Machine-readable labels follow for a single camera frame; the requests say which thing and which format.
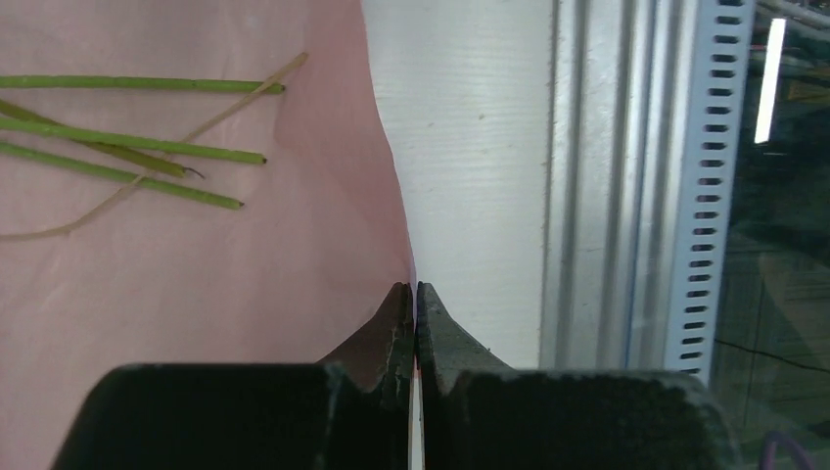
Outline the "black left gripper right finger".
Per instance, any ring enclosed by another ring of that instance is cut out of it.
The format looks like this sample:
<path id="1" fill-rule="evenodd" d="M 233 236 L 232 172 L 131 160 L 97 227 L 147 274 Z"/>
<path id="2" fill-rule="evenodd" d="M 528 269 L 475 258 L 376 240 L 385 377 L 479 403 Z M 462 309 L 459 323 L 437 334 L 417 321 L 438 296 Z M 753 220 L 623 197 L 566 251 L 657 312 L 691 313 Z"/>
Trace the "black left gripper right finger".
<path id="1" fill-rule="evenodd" d="M 705 386 L 654 370 L 516 369 L 417 290 L 429 469 L 736 469 Z"/>

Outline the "peach fake rose stem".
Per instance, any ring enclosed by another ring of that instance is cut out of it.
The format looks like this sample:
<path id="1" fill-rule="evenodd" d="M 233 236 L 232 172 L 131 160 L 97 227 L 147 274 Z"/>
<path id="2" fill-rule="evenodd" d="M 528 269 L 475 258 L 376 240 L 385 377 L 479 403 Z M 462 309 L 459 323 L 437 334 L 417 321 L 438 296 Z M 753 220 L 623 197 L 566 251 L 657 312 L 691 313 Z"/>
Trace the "peach fake rose stem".
<path id="1" fill-rule="evenodd" d="M 130 171 L 117 169 L 114 167 L 108 167 L 100 164 L 92 164 L 89 162 L 84 162 L 81 160 L 76 160 L 68 157 L 62 157 L 47 152 L 21 147 L 7 142 L 1 143 L 1 153 L 8 156 L 36 162 L 39 164 L 74 171 L 80 174 L 102 178 L 118 183 L 130 183 L 138 177 L 138 174 Z M 169 196 L 187 199 L 228 210 L 239 210 L 245 205 L 244 202 L 235 198 L 219 195 L 216 193 L 211 193 L 209 191 L 204 191 L 197 188 L 183 186 L 181 184 L 155 179 L 153 177 L 142 177 L 141 180 L 138 182 L 138 186 Z"/>

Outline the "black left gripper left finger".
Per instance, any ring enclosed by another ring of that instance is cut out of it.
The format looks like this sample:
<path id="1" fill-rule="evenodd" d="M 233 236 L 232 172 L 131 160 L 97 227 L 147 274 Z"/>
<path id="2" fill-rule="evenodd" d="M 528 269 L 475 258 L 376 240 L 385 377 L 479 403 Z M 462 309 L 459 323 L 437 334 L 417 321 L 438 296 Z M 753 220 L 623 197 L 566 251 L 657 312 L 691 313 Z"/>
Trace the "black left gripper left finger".
<path id="1" fill-rule="evenodd" d="M 405 469 L 409 285 L 313 363 L 137 363 L 87 395 L 57 469 Z"/>

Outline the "pink wrapping paper sheet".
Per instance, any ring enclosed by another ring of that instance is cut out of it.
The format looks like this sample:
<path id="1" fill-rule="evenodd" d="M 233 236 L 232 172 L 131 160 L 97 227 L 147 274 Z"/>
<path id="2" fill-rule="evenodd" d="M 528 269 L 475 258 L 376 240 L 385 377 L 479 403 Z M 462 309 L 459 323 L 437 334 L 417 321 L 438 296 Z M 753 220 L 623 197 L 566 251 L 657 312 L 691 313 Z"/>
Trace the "pink wrapping paper sheet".
<path id="1" fill-rule="evenodd" d="M 194 161 L 227 211 L 137 191 L 65 236 L 1 247 L 1 465 L 51 464 L 87 392 L 131 362 L 306 362 L 411 273 L 357 1 L 5 1 L 1 71 L 263 80 Z"/>

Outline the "white fake rose stem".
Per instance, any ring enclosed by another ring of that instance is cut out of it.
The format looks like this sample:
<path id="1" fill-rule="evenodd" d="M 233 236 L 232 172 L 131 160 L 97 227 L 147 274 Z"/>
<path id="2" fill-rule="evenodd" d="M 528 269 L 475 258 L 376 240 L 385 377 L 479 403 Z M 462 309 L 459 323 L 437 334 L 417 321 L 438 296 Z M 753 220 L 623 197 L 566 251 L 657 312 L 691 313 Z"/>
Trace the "white fake rose stem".
<path id="1" fill-rule="evenodd" d="M 252 93 L 260 83 L 245 80 L 104 75 L 2 75 L 2 88 L 82 88 Z"/>

